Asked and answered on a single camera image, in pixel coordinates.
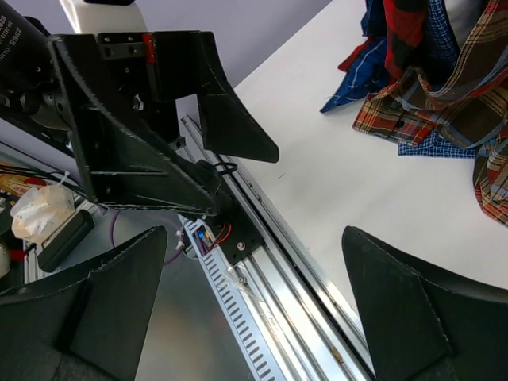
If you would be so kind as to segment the brown red plaid shirt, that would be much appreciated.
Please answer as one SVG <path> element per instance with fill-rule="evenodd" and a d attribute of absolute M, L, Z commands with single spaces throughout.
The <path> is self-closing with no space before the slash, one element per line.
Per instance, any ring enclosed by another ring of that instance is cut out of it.
<path fill-rule="evenodd" d="M 438 90 L 423 80 L 401 81 L 394 93 L 409 101 L 407 113 L 425 127 L 432 125 L 457 148 L 476 150 L 472 181 L 481 210 L 496 221 L 507 223 L 507 3 L 482 1 L 482 12 L 472 27 L 456 66 Z M 359 117 L 352 127 L 367 133 L 389 118 L 380 113 L 385 101 L 375 101 L 379 121 Z"/>

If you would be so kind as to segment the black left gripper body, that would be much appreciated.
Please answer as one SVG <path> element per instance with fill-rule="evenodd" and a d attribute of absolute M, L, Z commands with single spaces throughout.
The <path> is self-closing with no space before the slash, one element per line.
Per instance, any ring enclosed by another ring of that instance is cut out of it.
<path fill-rule="evenodd" d="M 238 99 L 211 32 L 54 35 L 48 50 L 85 195 L 118 209 L 220 216 L 232 200 L 210 164 L 176 151 L 176 102 L 198 99 L 207 150 L 238 153 Z"/>

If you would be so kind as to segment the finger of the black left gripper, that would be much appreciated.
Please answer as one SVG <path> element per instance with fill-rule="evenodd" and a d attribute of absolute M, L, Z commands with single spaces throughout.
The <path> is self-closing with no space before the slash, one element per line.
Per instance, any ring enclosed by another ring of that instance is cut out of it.
<path fill-rule="evenodd" d="M 279 147 L 249 113 L 229 83 L 212 32 L 198 33 L 198 109 L 205 149 L 268 163 Z"/>
<path fill-rule="evenodd" d="M 218 214 L 221 182 L 210 167 L 182 158 L 174 106 L 144 113 L 89 111 L 89 199 L 118 209 Z"/>

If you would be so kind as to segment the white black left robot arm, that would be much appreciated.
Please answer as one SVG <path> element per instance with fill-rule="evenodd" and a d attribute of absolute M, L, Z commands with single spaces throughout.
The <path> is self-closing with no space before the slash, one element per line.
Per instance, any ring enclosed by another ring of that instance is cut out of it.
<path fill-rule="evenodd" d="M 133 1 L 64 1 L 72 34 L 1 4 L 1 117 L 72 156 L 86 197 L 216 216 L 221 175 L 178 153 L 176 103 L 198 100 L 204 148 L 274 163 L 276 143 L 231 87 L 209 31 L 147 29 Z"/>

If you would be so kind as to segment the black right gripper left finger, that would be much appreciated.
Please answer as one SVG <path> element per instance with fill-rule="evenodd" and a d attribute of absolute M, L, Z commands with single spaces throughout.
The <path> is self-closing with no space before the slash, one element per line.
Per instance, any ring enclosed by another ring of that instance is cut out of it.
<path fill-rule="evenodd" d="M 133 380 L 167 248 L 154 226 L 1 293 L 3 380 Z"/>

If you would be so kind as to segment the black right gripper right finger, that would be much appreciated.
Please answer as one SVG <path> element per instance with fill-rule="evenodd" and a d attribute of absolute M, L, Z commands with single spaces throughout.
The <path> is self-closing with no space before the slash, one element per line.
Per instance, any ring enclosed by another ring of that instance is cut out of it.
<path fill-rule="evenodd" d="M 357 227 L 342 252 L 377 380 L 505 380 L 507 291 Z"/>

